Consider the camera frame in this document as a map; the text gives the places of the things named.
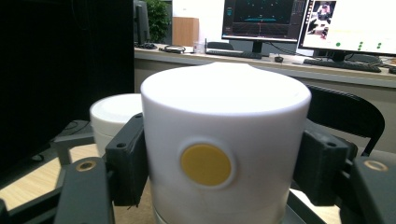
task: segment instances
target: black keyboard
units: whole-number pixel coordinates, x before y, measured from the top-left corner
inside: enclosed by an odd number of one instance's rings
[[[336,63],[336,62],[331,62],[331,61],[320,61],[320,60],[314,60],[314,59],[305,59],[304,63],[311,64],[311,65],[317,65],[317,66],[344,68],[344,69],[357,70],[357,71],[363,71],[363,72],[373,72],[373,73],[381,72],[381,69],[379,69],[377,66],[372,66],[372,65],[363,64],[363,63],[349,63],[349,62]]]
[[[210,49],[206,52],[206,54],[226,56],[226,57],[248,58],[248,59],[262,58],[262,55],[260,53],[253,53],[250,51],[225,51],[225,50]]]

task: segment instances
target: white object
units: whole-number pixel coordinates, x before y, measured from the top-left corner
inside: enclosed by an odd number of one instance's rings
[[[107,144],[135,114],[142,112],[141,96],[137,93],[109,96],[94,103],[90,109],[93,138],[99,155]]]
[[[157,73],[142,84],[157,223],[280,223],[308,88],[243,63]]]

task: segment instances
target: yellow circular label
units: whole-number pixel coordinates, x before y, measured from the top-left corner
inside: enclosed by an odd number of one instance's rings
[[[231,162],[217,147],[199,144],[188,147],[180,158],[184,173],[198,184],[216,186],[231,174]]]

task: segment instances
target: black chair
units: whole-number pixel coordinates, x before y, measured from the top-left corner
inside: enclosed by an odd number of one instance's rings
[[[233,50],[233,45],[224,42],[208,42],[206,45],[209,49],[228,49]]]
[[[308,119],[341,132],[370,138],[361,153],[362,156],[369,156],[385,129],[381,112],[354,94],[306,86],[312,93]]]

